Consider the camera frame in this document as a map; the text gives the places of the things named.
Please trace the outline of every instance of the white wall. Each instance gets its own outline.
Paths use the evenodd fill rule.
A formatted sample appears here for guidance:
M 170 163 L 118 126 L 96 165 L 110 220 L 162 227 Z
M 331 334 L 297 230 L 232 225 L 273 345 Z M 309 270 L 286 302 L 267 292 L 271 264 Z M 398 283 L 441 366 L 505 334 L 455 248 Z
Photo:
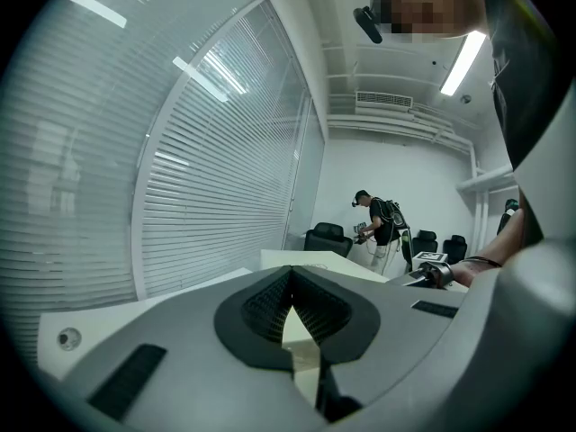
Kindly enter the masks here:
M 321 221 L 333 222 L 353 237 L 353 226 L 369 221 L 366 208 L 350 205 L 354 194 L 365 189 L 398 202 L 413 236 L 419 230 L 433 230 L 438 250 L 454 234 L 463 235 L 470 244 L 472 200 L 455 189 L 470 177 L 470 159 L 447 148 L 381 133 L 330 130 L 312 227 Z M 374 252 L 375 244 L 368 246 Z M 354 245 L 348 258 L 362 266 L 372 260 L 366 245 Z M 399 252 L 386 275 L 402 275 L 405 264 Z
M 485 171 L 491 171 L 509 165 L 510 159 L 506 151 L 506 144 L 504 143 L 498 116 L 492 104 L 490 104 L 490 112 L 482 127 L 483 130 L 475 141 L 476 158 L 480 162 L 480 168 Z
M 320 33 L 308 0 L 270 0 L 292 43 L 310 94 L 314 100 L 322 134 L 328 137 L 328 95 L 326 60 Z

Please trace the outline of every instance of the bracelet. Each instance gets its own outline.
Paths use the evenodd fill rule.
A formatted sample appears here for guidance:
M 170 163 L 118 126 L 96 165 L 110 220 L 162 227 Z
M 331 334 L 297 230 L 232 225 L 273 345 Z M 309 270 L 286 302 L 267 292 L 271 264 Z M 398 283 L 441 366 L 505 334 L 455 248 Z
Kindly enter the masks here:
M 490 259 L 487 259 L 486 257 L 482 257 L 482 256 L 470 256 L 467 257 L 463 262 L 472 262 L 472 263 L 484 263 L 484 264 L 488 264 L 490 266 L 493 267 L 502 267 L 502 264 L 498 264 L 496 261 L 492 261 Z

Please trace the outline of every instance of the horizontal blinds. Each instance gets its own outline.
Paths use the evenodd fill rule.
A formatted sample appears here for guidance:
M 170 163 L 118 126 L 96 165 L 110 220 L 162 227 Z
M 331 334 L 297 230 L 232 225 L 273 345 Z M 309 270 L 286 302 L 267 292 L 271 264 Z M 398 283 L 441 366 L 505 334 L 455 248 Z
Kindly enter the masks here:
M 181 71 L 253 0 L 52 0 L 0 104 L 0 297 L 35 357 L 38 319 L 135 300 L 130 218 L 146 135 Z
M 268 4 L 255 8 L 175 101 L 148 180 L 142 232 L 148 296 L 280 249 L 296 169 L 304 86 Z

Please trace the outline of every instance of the fluorescent light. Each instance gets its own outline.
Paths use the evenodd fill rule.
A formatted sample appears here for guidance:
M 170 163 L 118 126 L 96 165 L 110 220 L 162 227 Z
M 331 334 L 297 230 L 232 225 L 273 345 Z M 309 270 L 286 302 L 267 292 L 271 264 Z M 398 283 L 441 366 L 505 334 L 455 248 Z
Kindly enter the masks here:
M 70 2 L 74 2 L 77 5 L 83 6 L 85 9 L 90 10 L 93 13 L 102 16 L 104 19 L 107 19 L 111 23 L 116 24 L 119 27 L 124 28 L 126 26 L 126 18 L 124 16 L 120 16 L 115 11 L 108 8 L 108 6 L 104 6 L 100 2 L 96 2 L 95 0 L 69 0 Z
M 176 56 L 172 61 L 172 64 L 174 64 L 177 68 L 182 69 L 183 72 L 198 82 L 202 88 L 204 88 L 208 93 L 218 99 L 221 103 L 226 103 L 226 101 L 228 101 L 228 97 L 222 91 L 220 91 L 208 78 L 203 76 L 182 58 Z
M 243 95 L 246 90 L 242 87 L 242 85 L 240 83 L 238 83 L 238 80 L 236 80 L 236 78 L 234 78 L 234 76 L 232 75 L 232 73 L 228 70 L 228 68 L 226 66 L 224 66 L 222 64 L 222 62 L 216 58 L 211 52 L 208 52 L 208 54 L 206 54 L 205 57 L 206 61 L 208 61 L 208 63 L 215 68 L 218 73 L 220 75 L 222 75 L 224 77 L 224 79 L 236 90 L 238 91 L 241 95 Z
M 455 93 L 458 86 L 460 86 L 464 80 L 464 77 L 470 69 L 470 66 L 476 59 L 476 56 L 478 55 L 478 52 L 480 51 L 485 38 L 486 35 L 478 31 L 470 32 L 468 34 L 466 41 L 464 42 L 464 46 L 458 55 L 458 59 L 452 67 L 450 75 L 440 89 L 440 93 L 448 96 L 451 96 Z

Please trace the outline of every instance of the person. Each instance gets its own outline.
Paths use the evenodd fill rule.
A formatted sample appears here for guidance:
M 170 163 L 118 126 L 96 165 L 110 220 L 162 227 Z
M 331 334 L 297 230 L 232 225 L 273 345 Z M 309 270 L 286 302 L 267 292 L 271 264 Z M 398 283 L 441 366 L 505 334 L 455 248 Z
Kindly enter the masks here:
M 488 36 L 494 60 L 494 106 L 510 163 L 516 169 L 543 135 L 568 85 L 560 69 L 559 46 L 530 1 L 373 0 L 373 12 L 381 32 L 442 38 L 478 31 Z M 469 286 L 480 269 L 501 265 L 521 248 L 542 239 L 536 217 L 522 193 L 520 208 L 493 245 L 480 252 L 501 262 L 486 258 L 483 264 L 460 264 L 455 268 L 457 280 Z M 497 248 L 503 248 L 504 254 Z
M 383 200 L 372 197 L 367 191 L 358 191 L 355 200 L 356 204 L 370 208 L 371 224 L 359 229 L 358 234 L 364 239 L 375 238 L 376 251 L 370 268 L 378 275 L 384 275 L 386 267 L 392 262 L 398 250 L 400 233 L 394 228 L 392 214 Z

